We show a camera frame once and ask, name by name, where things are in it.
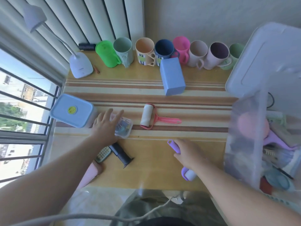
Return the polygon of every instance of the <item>gray cloth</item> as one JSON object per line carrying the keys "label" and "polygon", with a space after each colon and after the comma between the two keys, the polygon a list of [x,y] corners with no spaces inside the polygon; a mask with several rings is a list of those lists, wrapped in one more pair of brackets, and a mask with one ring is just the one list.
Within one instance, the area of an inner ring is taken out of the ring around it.
{"label": "gray cloth", "polygon": [[[143,190],[140,195],[138,190],[136,190],[121,206],[115,216],[122,218],[143,216],[153,208],[163,205],[167,201],[168,198],[162,191]],[[162,216],[181,218],[194,225],[201,226],[227,225],[210,196],[205,192],[191,193],[180,205],[170,201],[166,206],[148,215],[144,221]],[[140,222],[124,223],[112,221],[110,226],[134,226]]]}

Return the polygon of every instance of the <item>desk lamp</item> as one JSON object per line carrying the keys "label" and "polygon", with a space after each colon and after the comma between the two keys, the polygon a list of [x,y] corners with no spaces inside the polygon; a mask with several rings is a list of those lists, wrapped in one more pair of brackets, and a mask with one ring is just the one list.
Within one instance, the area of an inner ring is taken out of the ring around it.
{"label": "desk lamp", "polygon": [[67,49],[72,53],[69,59],[69,63],[70,69],[75,78],[82,78],[93,72],[92,64],[84,53],[75,53],[66,42],[64,42],[48,28],[48,26],[45,24],[47,17],[44,14],[42,8],[28,4],[24,7],[23,17],[26,23],[26,27],[30,31],[30,33],[36,30],[39,26],[43,26],[67,47]]}

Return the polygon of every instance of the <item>wooden table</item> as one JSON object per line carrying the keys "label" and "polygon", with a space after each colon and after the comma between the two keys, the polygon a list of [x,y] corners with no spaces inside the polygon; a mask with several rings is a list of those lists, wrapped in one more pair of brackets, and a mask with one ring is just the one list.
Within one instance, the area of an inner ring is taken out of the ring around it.
{"label": "wooden table", "polygon": [[[119,159],[111,154],[105,160],[105,171],[92,185],[119,188],[145,188],[159,190],[206,190],[199,178],[193,182],[181,176],[182,165],[174,158],[168,139],[189,138],[205,151],[207,157],[222,167],[225,141],[228,132],[231,105],[236,98],[224,89],[231,71],[182,66],[186,90],[181,95],[164,95],[159,67],[143,66],[134,62],[129,68],[118,65],[106,67],[95,52],[85,52],[100,74],[93,73],[75,79],[67,77],[65,93],[92,102],[99,111],[124,109],[124,117],[133,121],[128,139],[119,144],[135,159],[123,169]],[[152,130],[139,124],[145,103],[157,106],[163,117],[179,118],[182,124],[157,123]],[[90,129],[77,129],[57,122],[55,136],[82,137]]]}

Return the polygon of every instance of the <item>hand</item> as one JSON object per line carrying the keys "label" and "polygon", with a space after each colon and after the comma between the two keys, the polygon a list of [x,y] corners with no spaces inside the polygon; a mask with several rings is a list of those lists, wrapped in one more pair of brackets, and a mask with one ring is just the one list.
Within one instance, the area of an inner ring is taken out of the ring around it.
{"label": "hand", "polygon": [[124,111],[121,110],[115,118],[110,121],[112,111],[113,109],[109,109],[106,112],[100,113],[92,127],[90,138],[96,141],[97,144],[100,144],[102,148],[110,146],[118,140],[118,137],[115,136],[115,127]]}
{"label": "hand", "polygon": [[175,143],[179,146],[181,154],[175,153],[174,156],[184,167],[193,170],[198,164],[207,161],[202,150],[194,142],[177,139]]}

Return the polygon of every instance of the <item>tree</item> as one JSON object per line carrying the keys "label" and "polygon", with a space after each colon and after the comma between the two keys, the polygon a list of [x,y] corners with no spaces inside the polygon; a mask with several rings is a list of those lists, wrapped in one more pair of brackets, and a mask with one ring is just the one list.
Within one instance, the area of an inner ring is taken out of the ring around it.
{"label": "tree", "polygon": [[[7,104],[4,102],[0,102],[0,114],[13,116],[21,118],[25,115],[25,113],[18,107],[12,106],[11,104]],[[5,131],[15,131],[19,126],[25,126],[26,122],[24,121],[16,121],[12,119],[2,118],[0,117],[0,128],[3,128]]]}

